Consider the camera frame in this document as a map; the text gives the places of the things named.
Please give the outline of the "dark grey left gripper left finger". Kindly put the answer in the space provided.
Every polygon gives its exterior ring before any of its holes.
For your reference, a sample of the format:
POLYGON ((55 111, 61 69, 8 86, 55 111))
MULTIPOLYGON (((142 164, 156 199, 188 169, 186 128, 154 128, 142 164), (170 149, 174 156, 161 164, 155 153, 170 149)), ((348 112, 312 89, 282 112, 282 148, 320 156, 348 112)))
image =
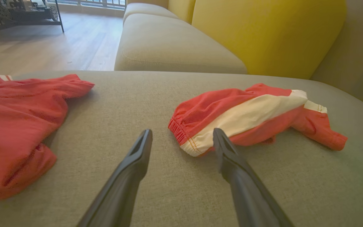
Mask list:
POLYGON ((78 227, 128 227, 139 184, 147 173, 153 133, 141 132, 130 151, 108 178, 78 227))

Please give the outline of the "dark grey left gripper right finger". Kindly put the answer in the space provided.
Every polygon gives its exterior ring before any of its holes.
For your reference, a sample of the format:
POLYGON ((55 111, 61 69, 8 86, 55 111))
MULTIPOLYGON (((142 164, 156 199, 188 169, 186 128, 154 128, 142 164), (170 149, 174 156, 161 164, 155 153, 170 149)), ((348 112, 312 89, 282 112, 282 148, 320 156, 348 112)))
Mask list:
POLYGON ((230 185, 239 226, 292 227, 284 210, 220 128, 213 130, 213 147, 219 172, 230 185))

